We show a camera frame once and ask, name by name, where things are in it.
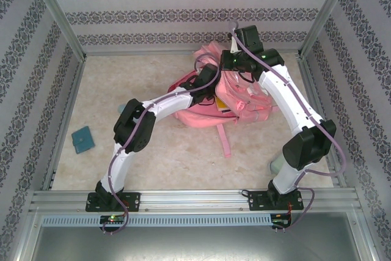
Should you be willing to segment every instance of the enclosure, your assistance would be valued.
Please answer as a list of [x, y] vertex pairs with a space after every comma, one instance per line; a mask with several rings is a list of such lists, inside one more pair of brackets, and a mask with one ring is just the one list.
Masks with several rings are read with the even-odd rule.
[[[1, 260], [391, 260], [391, 0], [1, 0]], [[269, 163], [292, 137], [282, 111], [216, 127], [159, 121], [126, 174], [140, 193], [118, 235], [103, 235], [87, 196], [106, 173], [119, 106], [167, 93], [228, 22], [256, 25], [311, 107], [337, 126], [343, 175], [315, 190], [294, 228], [286, 209], [253, 211]], [[95, 147], [76, 154], [89, 126]], [[314, 167], [337, 172], [334, 146]], [[310, 191], [301, 191], [304, 207]], [[298, 219], [299, 210], [292, 211]]]

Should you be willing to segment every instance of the mounting plate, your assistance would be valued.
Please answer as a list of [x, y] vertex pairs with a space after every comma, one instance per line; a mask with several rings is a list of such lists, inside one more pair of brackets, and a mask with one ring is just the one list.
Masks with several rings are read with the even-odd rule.
[[[122, 193], [121, 201], [126, 205], [129, 212], [138, 212], [140, 207], [141, 193]], [[123, 212], [120, 204], [115, 208], [109, 208], [97, 193], [89, 193], [86, 203], [86, 212]]]
[[247, 195], [243, 194], [243, 192], [242, 195], [247, 197], [249, 200], [250, 211], [288, 210], [289, 203], [291, 204], [292, 210], [304, 209], [301, 193], [297, 190], [284, 195], [284, 197], [278, 201], [276, 206], [273, 206], [269, 200], [267, 191], [246, 191]]

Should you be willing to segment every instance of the pink backpack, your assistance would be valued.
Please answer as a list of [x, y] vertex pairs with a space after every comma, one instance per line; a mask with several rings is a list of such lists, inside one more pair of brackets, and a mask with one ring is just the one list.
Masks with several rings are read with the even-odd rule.
[[[211, 53], [220, 58], [222, 50], [225, 50], [223, 46], [216, 42], [211, 42], [209, 45], [202, 46], [200, 50], [196, 51], [194, 57], [197, 58], [201, 54]], [[208, 56], [202, 57], [200, 63], [203, 64], [202, 66], [205, 64], [218, 66]], [[181, 83], [196, 74], [197, 72], [194, 70], [183, 76], [170, 86], [168, 92], [174, 90]], [[248, 73], [242, 73], [242, 75], [247, 79], [251, 79]], [[217, 109], [216, 102], [211, 103], [204, 99], [201, 104], [177, 111], [173, 116], [185, 125], [193, 128], [217, 126], [225, 157], [230, 157], [231, 152], [224, 127], [222, 126], [223, 123], [259, 122], [268, 119], [272, 111], [278, 110], [276, 106], [272, 106], [273, 99], [266, 91], [262, 91], [258, 83], [251, 84], [243, 80], [237, 72], [221, 72], [221, 78], [216, 86], [216, 96], [228, 106], [231, 110], [230, 112], [221, 112]]]

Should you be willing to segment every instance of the black cable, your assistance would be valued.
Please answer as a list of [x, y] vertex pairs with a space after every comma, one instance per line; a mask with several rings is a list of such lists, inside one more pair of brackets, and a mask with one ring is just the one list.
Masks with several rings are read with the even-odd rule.
[[242, 74], [240, 72], [238, 72], [239, 76], [245, 80], [246, 82], [249, 82], [250, 84], [253, 84], [255, 82], [255, 79], [254, 79], [254, 76], [251, 74], [251, 78], [252, 78], [252, 81], [250, 81], [249, 79], [246, 79], [244, 76], [242, 76]]
[[190, 78], [186, 80], [186, 83], [190, 82], [192, 79], [198, 77], [198, 75], [192, 75]]
[[244, 190], [242, 190], [241, 194], [242, 194], [243, 197], [248, 198], [249, 194], [250, 194], [250, 191], [248, 189], [244, 189]]

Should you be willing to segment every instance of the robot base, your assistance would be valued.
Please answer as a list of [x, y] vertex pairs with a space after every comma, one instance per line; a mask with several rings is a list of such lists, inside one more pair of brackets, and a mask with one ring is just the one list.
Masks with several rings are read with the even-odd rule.
[[[98, 182], [95, 193], [89, 193], [86, 203], [86, 212], [123, 212], [122, 206], [113, 195], [107, 192]], [[119, 191], [117, 196], [126, 205], [129, 212], [138, 212], [141, 193], [124, 193]]]
[[288, 194], [280, 195], [274, 203], [270, 199], [269, 191], [242, 191], [242, 195], [249, 200], [250, 211], [265, 210], [303, 210], [301, 193], [294, 190]]

